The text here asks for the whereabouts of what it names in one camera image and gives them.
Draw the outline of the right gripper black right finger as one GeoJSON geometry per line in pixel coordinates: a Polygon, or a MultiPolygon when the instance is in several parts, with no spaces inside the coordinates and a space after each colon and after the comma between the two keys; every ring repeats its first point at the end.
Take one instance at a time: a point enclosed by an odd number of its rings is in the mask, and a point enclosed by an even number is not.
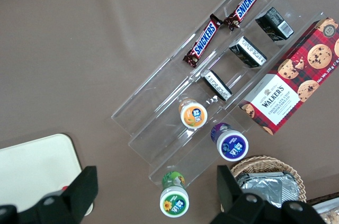
{"type": "Polygon", "coordinates": [[[307,203],[286,201],[277,208],[254,193],[244,193],[226,165],[217,166],[217,191],[223,212],[211,223],[324,223],[307,203]]]}

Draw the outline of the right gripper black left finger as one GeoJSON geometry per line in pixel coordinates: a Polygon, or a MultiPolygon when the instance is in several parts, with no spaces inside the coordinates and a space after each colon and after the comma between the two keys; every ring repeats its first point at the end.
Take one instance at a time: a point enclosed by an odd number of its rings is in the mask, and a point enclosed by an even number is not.
{"type": "Polygon", "coordinates": [[[45,196],[25,211],[1,205],[1,223],[81,223],[98,190],[97,168],[87,166],[64,191],[45,196]]]}

